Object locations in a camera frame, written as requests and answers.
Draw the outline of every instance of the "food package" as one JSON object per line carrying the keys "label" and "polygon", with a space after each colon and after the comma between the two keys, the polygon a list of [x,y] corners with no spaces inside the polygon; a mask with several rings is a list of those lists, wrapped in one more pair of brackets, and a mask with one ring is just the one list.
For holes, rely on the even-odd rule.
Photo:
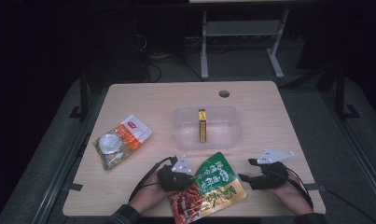
{"label": "food package", "polygon": [[135,115],[130,115],[120,125],[96,139],[93,144],[104,168],[111,170],[126,160],[151,134],[152,130],[144,122]]}
{"label": "food package", "polygon": [[188,224],[229,207],[246,197],[236,174],[221,152],[208,158],[188,189],[170,196],[176,224]]}

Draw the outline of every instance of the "black sleeve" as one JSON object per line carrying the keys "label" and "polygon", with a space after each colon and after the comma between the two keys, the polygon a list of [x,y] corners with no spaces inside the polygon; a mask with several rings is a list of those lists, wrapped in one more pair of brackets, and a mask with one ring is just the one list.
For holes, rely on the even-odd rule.
{"label": "black sleeve", "polygon": [[123,204],[105,224],[134,224],[139,218],[140,214],[133,207]]}
{"label": "black sleeve", "polygon": [[310,213],[295,217],[295,224],[327,224],[324,214]]}

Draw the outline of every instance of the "wooden table top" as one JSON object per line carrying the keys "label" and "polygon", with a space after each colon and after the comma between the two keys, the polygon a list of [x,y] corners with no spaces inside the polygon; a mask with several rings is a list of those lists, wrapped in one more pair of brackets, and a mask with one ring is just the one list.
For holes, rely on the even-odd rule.
{"label": "wooden table top", "polygon": [[[230,96],[222,98],[220,91]],[[173,111],[181,106],[234,105],[242,126],[234,148],[181,150],[173,139]],[[133,154],[113,170],[106,171],[93,145],[94,140],[134,114],[153,134]],[[193,173],[207,158],[220,151],[234,173],[261,175],[248,159],[259,158],[265,148],[293,151],[283,161],[305,184],[314,183],[298,137],[285,110],[280,93],[270,81],[188,82],[116,84],[109,88],[91,138],[77,170],[74,183],[81,191],[70,190],[63,212],[69,217],[110,216],[126,203],[136,184],[162,159],[186,155]],[[276,198],[260,190],[251,190],[243,182],[245,199],[211,217],[291,216]],[[326,208],[318,190],[310,190],[314,211]],[[169,202],[145,213],[146,217],[172,217]]]}

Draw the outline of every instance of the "white metal stand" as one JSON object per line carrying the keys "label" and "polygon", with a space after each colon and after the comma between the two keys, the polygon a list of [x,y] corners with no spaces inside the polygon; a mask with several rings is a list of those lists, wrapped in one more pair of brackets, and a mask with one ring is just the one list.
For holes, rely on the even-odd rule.
{"label": "white metal stand", "polygon": [[274,35],[271,49],[267,49],[277,78],[284,78],[284,73],[275,56],[285,28],[289,9],[285,9],[281,20],[272,21],[207,21],[207,12],[202,15],[202,79],[208,79],[207,36],[225,35]]}

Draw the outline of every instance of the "clear plastic bin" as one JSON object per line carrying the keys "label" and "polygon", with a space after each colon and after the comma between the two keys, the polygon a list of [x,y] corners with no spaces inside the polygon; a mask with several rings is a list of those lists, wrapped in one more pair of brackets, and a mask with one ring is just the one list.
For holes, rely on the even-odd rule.
{"label": "clear plastic bin", "polygon": [[[206,113],[206,141],[200,142],[199,109]],[[174,111],[174,140],[180,149],[232,148],[241,135],[233,105],[197,105]]]}

